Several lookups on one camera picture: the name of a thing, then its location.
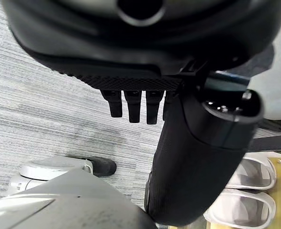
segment white slipper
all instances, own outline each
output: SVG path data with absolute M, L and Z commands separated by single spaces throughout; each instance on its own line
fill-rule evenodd
M 264 229 L 276 214 L 276 204 L 272 197 L 263 192 L 224 189 L 204 217 L 211 223 L 241 229 Z
M 226 188 L 267 190 L 276 183 L 276 170 L 264 155 L 247 153 Z

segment white plastic object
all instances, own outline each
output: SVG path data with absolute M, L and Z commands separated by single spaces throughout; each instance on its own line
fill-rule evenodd
M 281 120 L 281 30 L 274 41 L 275 59 L 270 70 L 252 77 L 250 89 L 258 92 L 264 101 L 264 117 Z
M 276 204 L 266 193 L 224 189 L 204 217 L 211 223 L 241 229 L 264 229 L 276 214 Z
M 22 166 L 19 174 L 11 178 L 7 195 L 36 187 L 77 168 L 93 174 L 92 162 L 88 160 L 53 156 L 44 160 L 30 161 Z
M 64 156 L 29 161 L 20 170 L 23 177 L 35 180 L 51 180 L 73 169 L 85 169 L 93 173 L 92 162 Z
M 247 153 L 226 188 L 267 190 L 276 183 L 276 170 L 265 154 Z

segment gray carpet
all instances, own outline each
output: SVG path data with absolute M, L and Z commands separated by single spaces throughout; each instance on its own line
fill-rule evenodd
M 162 106 L 158 124 L 146 125 L 143 97 L 140 123 L 130 124 L 123 101 L 124 117 L 111 118 L 98 90 L 31 59 L 13 40 L 0 6 L 0 197 L 26 161 L 91 155 L 116 161 L 116 174 L 104 180 L 142 206 Z

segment black fabric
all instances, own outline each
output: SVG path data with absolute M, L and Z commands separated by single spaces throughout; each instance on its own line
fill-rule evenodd
M 187 128 L 177 96 L 168 111 L 153 160 L 148 214 L 164 225 L 193 222 L 224 189 L 245 152 L 246 149 L 214 148 L 198 141 Z

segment shoe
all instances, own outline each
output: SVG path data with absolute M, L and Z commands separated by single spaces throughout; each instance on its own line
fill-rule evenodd
M 210 223 L 233 228 L 264 229 L 276 213 L 276 204 L 268 194 L 224 189 L 203 214 Z
M 264 155 L 247 153 L 226 188 L 267 190 L 276 183 L 276 170 Z
M 90 156 L 90 157 L 76 157 L 70 156 L 77 159 L 89 160 L 93 164 L 93 175 L 97 177 L 108 177 L 113 175 L 116 172 L 117 166 L 116 163 L 110 159 L 99 157 L 99 156 Z

